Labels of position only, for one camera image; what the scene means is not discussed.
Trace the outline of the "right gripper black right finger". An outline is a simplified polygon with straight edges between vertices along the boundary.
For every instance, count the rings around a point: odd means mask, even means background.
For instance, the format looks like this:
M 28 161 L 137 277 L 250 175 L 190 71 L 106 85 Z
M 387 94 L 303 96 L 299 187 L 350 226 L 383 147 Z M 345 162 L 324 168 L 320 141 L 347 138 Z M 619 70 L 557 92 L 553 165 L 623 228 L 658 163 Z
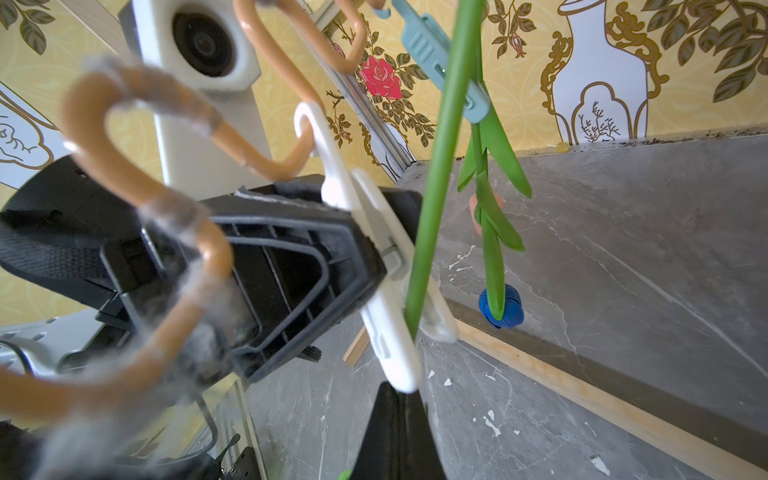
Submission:
M 420 393 L 401 394 L 401 479 L 446 479 Z

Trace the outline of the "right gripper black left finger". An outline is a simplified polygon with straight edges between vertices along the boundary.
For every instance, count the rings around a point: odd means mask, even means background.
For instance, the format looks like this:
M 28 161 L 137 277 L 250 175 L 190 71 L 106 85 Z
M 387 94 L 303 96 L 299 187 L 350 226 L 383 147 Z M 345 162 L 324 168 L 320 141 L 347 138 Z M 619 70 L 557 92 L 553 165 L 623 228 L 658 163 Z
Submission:
M 403 396 L 389 383 L 379 387 L 373 410 L 350 478 L 399 479 L 401 436 L 404 433 Z

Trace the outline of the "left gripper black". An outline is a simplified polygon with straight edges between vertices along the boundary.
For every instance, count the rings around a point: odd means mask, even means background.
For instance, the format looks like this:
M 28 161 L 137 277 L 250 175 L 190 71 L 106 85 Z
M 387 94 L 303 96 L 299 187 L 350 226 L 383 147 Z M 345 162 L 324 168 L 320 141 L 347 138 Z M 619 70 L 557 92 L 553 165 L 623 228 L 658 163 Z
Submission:
M 150 256 L 134 208 L 70 156 L 44 167 L 2 207 L 1 266 L 95 309 L 95 338 L 58 360 L 60 372 L 125 348 L 150 302 Z

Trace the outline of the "curved wooden clip hanger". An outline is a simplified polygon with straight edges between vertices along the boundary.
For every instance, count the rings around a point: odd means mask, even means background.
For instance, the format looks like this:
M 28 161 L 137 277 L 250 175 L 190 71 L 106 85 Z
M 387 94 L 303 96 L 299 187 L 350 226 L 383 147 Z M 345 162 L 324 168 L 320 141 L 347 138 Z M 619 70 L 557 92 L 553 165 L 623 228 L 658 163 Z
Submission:
M 141 63 L 107 61 L 77 80 L 61 105 L 64 144 L 76 165 L 144 218 L 195 249 L 201 264 L 147 343 L 114 377 L 100 383 L 66 383 L 3 370 L 4 415 L 55 422 L 80 407 L 114 409 L 157 385 L 221 293 L 234 266 L 232 247 L 202 210 L 201 200 L 222 193 L 249 174 L 264 182 L 289 181 L 314 156 L 325 170 L 324 203 L 350 213 L 366 239 L 399 255 L 398 269 L 384 277 L 363 308 L 371 344 L 391 386 L 405 394 L 421 386 L 417 335 L 443 342 L 457 339 L 456 320 L 433 281 L 427 282 L 427 312 L 406 318 L 405 293 L 418 276 L 429 275 L 430 264 L 368 174 L 345 167 L 322 119 L 317 92 L 271 36 L 259 16 L 258 3 L 235 1 L 221 8 L 220 14 L 236 46 L 253 60 L 269 63 L 299 96 L 294 116 L 297 144 L 283 160 L 266 157 L 209 99 L 210 92 L 226 86 L 249 90 L 255 78 L 248 61 L 238 62 L 222 81 L 203 80 L 179 61 L 162 60 L 160 53 L 169 43 L 160 41 L 143 47 Z M 189 134 L 175 136 L 181 166 L 165 166 L 161 180 L 130 161 L 105 129 L 113 109 L 136 104 L 190 128 Z

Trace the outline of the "blue artificial tulip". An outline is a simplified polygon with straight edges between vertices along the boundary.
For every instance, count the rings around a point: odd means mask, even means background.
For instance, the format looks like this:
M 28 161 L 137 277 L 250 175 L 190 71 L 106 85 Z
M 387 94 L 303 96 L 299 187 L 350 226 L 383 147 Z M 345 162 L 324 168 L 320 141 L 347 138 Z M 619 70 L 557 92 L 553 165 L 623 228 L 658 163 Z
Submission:
M 489 181 L 488 159 L 493 158 L 512 185 L 525 197 L 532 196 L 532 187 L 511 147 L 501 121 L 490 99 L 482 72 L 482 47 L 476 48 L 474 72 L 470 79 L 485 96 L 488 112 L 471 125 L 470 144 L 459 172 L 458 190 L 475 182 L 480 205 L 482 248 L 486 269 L 486 288 L 480 294 L 478 307 L 484 318 L 497 329 L 514 328 L 524 322 L 524 310 L 518 291 L 505 283 L 502 248 L 525 250 L 519 233 L 501 209 L 500 198 L 494 194 Z

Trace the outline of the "white artificial tulip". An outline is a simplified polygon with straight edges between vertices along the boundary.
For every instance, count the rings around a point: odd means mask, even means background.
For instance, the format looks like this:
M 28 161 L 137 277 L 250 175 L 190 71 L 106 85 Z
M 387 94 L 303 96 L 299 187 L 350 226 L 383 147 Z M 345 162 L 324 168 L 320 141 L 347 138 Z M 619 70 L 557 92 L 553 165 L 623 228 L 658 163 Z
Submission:
M 473 63 L 472 46 L 479 39 L 483 1 L 461 1 L 456 11 L 446 77 L 442 90 L 436 138 L 424 192 L 422 211 L 405 304 L 405 320 L 412 338 L 418 336 L 438 231 L 444 211 L 461 118 Z

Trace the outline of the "pink artificial tulip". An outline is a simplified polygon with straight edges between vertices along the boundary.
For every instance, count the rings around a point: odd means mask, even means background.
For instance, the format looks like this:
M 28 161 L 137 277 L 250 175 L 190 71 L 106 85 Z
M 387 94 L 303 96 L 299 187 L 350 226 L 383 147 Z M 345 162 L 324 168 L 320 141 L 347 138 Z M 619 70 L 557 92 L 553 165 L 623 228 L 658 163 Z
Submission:
M 479 200 L 476 194 L 472 194 L 471 197 L 469 198 L 469 209 L 470 209 L 470 214 L 472 216 L 472 222 L 473 222 L 473 226 L 476 231 L 476 234 L 478 236 L 481 236 L 483 231 L 482 231 L 482 225 L 479 221 L 480 205 L 479 205 Z

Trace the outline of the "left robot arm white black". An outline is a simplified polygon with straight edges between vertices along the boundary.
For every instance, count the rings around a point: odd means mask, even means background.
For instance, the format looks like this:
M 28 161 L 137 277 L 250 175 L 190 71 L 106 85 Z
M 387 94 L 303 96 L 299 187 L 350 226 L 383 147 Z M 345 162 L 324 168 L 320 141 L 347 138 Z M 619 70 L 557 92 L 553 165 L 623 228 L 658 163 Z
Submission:
M 373 303 L 395 266 L 351 213 L 324 204 L 310 175 L 210 198 L 234 267 L 222 304 L 184 347 L 177 371 L 202 385 L 229 373 L 255 383 Z M 196 253 L 94 180 L 70 158 L 45 167 L 1 211 L 8 273 L 84 305 L 74 315 L 1 331 L 1 363 L 54 379 L 140 344 L 179 296 Z

